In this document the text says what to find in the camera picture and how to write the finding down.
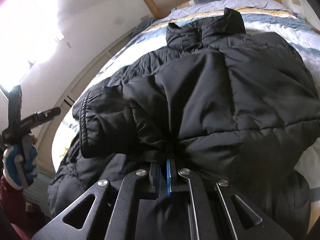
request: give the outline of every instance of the metal jaw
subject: metal jaw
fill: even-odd
[[[191,240],[292,240],[226,179],[204,181],[187,168],[177,174],[173,159],[167,164],[168,193],[188,203]],[[32,239],[134,240],[139,200],[158,197],[159,170],[149,163],[123,180],[99,180]]]

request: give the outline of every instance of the red sleeve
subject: red sleeve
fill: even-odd
[[[29,218],[23,190],[16,190],[10,186],[3,175],[0,180],[0,203],[10,223],[19,227],[28,226]]]

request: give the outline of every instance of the bed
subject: bed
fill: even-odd
[[[241,13],[248,34],[276,32],[286,39],[301,55],[320,93],[320,35],[315,33],[311,26],[300,21],[292,11],[287,10],[281,0],[215,0],[201,3],[190,1],[144,0],[152,15],[159,20],[133,37],[99,71],[85,91],[120,68],[134,63],[144,54],[166,46],[165,32],[168,23],[174,22],[183,26],[197,19],[223,15],[224,8],[228,7]],[[56,171],[78,130],[78,122],[73,119],[71,108],[60,124],[52,144],[52,160]],[[296,170],[307,179],[311,188],[312,212],[309,229],[320,215],[319,158],[320,139],[303,153],[296,165]]]

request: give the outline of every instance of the white wall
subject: white wall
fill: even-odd
[[[22,118],[53,107],[92,59],[138,25],[141,17],[151,15],[143,0],[58,0],[58,9],[65,38],[48,61],[34,64],[21,81]],[[7,101],[0,94],[0,131],[7,125]]]
[[[297,5],[292,2],[292,0],[282,0],[282,4],[292,11],[298,13],[303,16],[304,19],[313,27],[320,30],[320,20],[317,17],[314,10],[311,8],[307,0],[297,0],[300,2],[300,5]]]

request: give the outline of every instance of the blue and white glove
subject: blue and white glove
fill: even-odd
[[[38,152],[34,146],[32,146],[29,156],[30,160],[26,162],[24,165],[25,168],[25,177],[26,179],[34,179],[38,175],[39,168],[36,163],[36,157]],[[5,180],[15,189],[22,189],[22,183],[18,175],[18,171],[16,168],[17,162],[22,162],[23,157],[21,155],[21,149],[18,145],[13,145],[7,148],[3,155],[3,175]]]

